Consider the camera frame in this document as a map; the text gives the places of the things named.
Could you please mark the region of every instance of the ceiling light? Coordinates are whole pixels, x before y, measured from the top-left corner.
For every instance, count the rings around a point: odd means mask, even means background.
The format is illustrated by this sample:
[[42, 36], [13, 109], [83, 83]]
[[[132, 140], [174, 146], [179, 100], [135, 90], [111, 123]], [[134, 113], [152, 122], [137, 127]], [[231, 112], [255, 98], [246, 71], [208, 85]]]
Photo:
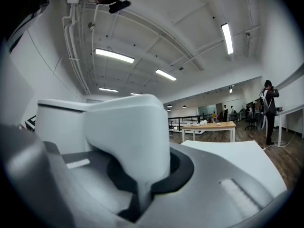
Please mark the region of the ceiling light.
[[106, 56], [106, 57], [113, 57], [113, 58], [116, 58], [116, 59], [119, 59], [119, 60], [122, 60], [122, 61], [125, 61], [125, 62], [128, 62], [128, 63], [133, 63], [134, 62], [134, 58], [127, 57], [127, 56], [121, 55], [121, 54], [116, 53], [116, 52], [107, 51], [107, 50], [98, 49], [98, 48], [95, 50], [95, 52], [98, 55], [102, 55], [102, 56]]
[[155, 72], [156, 72], [157, 74], [160, 74], [160, 75], [162, 75], [162, 76], [164, 76], [164, 77], [166, 77], [166, 78], [168, 78], [168, 79], [171, 79], [171, 80], [173, 80], [173, 81], [176, 80], [175, 77], [173, 77], [173, 76], [171, 76], [171, 75], [169, 75], [169, 74], [167, 74], [167, 73], [161, 71], [160, 69], [157, 69]]
[[118, 92], [118, 90], [114, 90], [114, 89], [105, 89], [105, 88], [99, 88], [99, 90], [111, 91], [111, 92]]
[[232, 47], [232, 39], [231, 39], [229, 25], [228, 24], [222, 25], [222, 30], [225, 36], [228, 54], [231, 54], [233, 53], [233, 47]]

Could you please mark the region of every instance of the railing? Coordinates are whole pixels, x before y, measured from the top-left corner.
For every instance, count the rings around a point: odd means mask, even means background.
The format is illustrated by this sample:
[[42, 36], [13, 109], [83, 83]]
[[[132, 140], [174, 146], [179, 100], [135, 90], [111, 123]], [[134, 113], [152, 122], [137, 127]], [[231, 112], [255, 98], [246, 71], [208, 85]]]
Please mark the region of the railing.
[[182, 117], [170, 117], [168, 118], [169, 127], [178, 127], [179, 131], [181, 127], [186, 126], [187, 123], [199, 123], [207, 118], [211, 117], [212, 114], [203, 114], [198, 116], [182, 116]]

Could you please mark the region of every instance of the wooden floor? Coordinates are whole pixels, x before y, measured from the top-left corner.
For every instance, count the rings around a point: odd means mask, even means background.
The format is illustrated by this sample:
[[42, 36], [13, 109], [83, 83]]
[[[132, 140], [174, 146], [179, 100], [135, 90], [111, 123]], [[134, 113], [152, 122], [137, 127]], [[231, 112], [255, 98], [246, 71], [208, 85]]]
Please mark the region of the wooden floor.
[[[255, 140], [261, 148], [268, 146], [265, 143], [265, 129], [260, 135], [257, 129], [251, 130], [247, 128], [245, 130], [247, 126], [245, 120], [237, 122], [236, 125], [236, 142]], [[287, 144], [293, 135], [293, 133], [287, 133], [282, 130], [282, 141], [285, 141]], [[277, 141], [277, 138], [278, 129], [273, 132], [272, 141]], [[193, 135], [185, 134], [185, 140], [193, 140]], [[195, 140], [203, 142], [229, 142], [230, 133], [228, 131], [206, 131], [202, 135], [196, 134]], [[170, 133], [170, 141], [182, 143], [181, 133]], [[287, 188], [293, 188], [304, 166], [304, 140], [300, 136], [295, 135], [294, 139], [286, 147], [269, 147], [265, 150], [265, 153], [280, 172]]]

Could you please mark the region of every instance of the sleeve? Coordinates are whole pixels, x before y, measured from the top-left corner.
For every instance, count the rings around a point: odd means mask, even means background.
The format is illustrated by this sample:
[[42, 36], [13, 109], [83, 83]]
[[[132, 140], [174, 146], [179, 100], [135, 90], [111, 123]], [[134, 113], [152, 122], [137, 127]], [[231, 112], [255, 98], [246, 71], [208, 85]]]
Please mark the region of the sleeve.
[[277, 89], [275, 89], [275, 91], [273, 92], [273, 91], [267, 91], [267, 96], [268, 97], [279, 97], [280, 96], [280, 94], [279, 94], [279, 92], [278, 92], [278, 90]]

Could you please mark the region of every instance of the rectangular light fixture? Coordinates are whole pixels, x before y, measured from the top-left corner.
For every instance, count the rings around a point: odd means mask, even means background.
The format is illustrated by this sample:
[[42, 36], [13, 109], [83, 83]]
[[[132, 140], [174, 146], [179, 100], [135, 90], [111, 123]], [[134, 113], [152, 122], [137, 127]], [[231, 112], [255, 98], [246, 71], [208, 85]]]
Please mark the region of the rectangular light fixture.
[[167, 74], [167, 73], [161, 71], [160, 69], [157, 69], [155, 72], [156, 72], [157, 74], [160, 74], [160, 75], [162, 75], [162, 76], [164, 76], [164, 77], [166, 77], [166, 78], [168, 78], [168, 79], [171, 79], [171, 80], [173, 80], [173, 81], [176, 80], [175, 77], [173, 77], [173, 76], [171, 76], [171, 75], [169, 75], [169, 74]]
[[232, 47], [232, 39], [231, 39], [229, 25], [228, 24], [222, 25], [222, 30], [223, 30], [223, 33], [225, 36], [228, 54], [231, 54], [231, 53], [233, 53], [233, 47]]
[[105, 88], [99, 88], [99, 90], [111, 91], [111, 92], [118, 92], [118, 90], [114, 90], [114, 89], [105, 89]]
[[119, 54], [119, 53], [116, 53], [116, 52], [107, 51], [107, 50], [98, 49], [98, 48], [96, 48], [95, 52], [98, 55], [116, 58], [116, 59], [119, 59], [119, 60], [122, 60], [122, 61], [125, 61], [125, 62], [128, 62], [128, 63], [133, 63], [134, 62], [134, 58], [127, 57], [125, 55], [122, 55], [122, 54]]

